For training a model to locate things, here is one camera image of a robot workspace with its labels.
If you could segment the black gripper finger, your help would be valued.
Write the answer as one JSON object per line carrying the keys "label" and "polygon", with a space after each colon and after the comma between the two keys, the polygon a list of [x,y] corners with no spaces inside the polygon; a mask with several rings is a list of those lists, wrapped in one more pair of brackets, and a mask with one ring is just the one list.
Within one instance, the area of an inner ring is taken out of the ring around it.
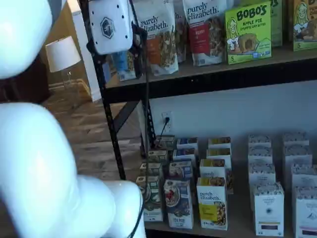
{"label": "black gripper finger", "polygon": [[86,44],[86,48],[89,51],[89,53],[91,54],[93,61],[96,61],[97,63],[105,63],[106,62],[106,55],[100,55],[96,51],[96,47],[94,45],[93,39],[88,40],[88,42]]}
{"label": "black gripper finger", "polygon": [[136,59],[143,52],[143,37],[144,37],[144,29],[137,26],[134,22],[131,22],[132,27],[132,46],[129,49],[129,52]]}

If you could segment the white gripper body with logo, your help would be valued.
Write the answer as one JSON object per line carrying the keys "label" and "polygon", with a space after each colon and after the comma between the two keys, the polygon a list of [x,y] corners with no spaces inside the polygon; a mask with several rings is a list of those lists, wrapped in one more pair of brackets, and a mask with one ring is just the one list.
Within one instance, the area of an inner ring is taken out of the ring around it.
{"label": "white gripper body with logo", "polygon": [[128,0],[90,0],[91,32],[99,55],[127,51],[132,46],[132,9]]}

